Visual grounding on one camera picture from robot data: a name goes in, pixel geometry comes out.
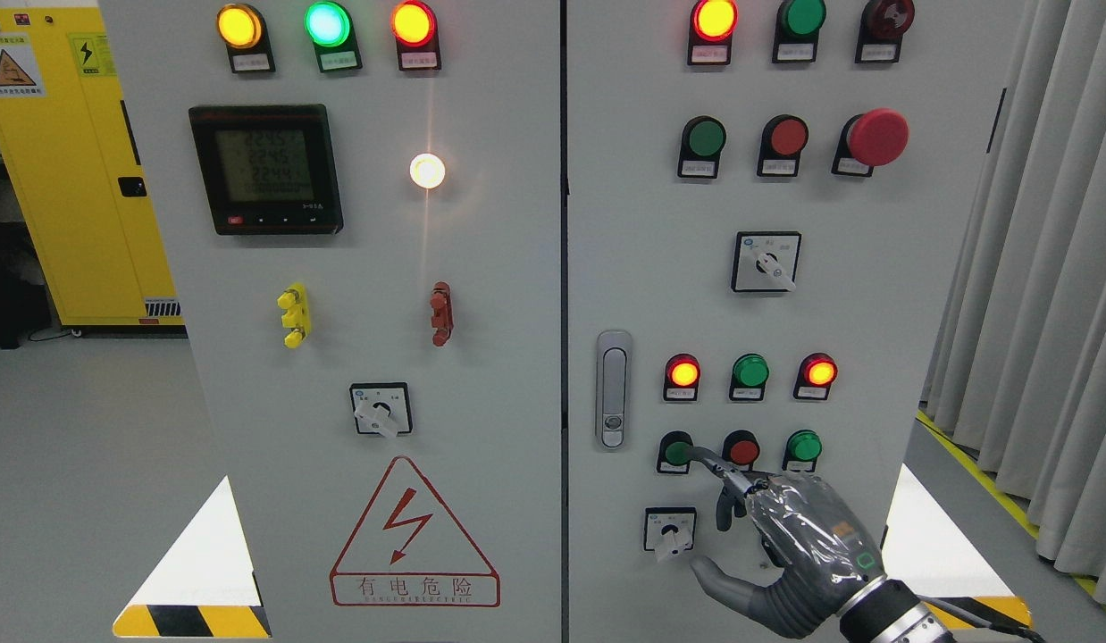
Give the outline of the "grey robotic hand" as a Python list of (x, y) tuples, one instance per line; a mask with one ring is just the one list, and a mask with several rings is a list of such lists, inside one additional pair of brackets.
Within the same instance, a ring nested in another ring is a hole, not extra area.
[(838, 615), (865, 585), (884, 577), (879, 549), (846, 502), (813, 473), (741, 471), (706, 447), (684, 457), (722, 483), (730, 501), (744, 505), (783, 574), (761, 587), (728, 575), (713, 559), (689, 566), (705, 594), (778, 636), (804, 639)]

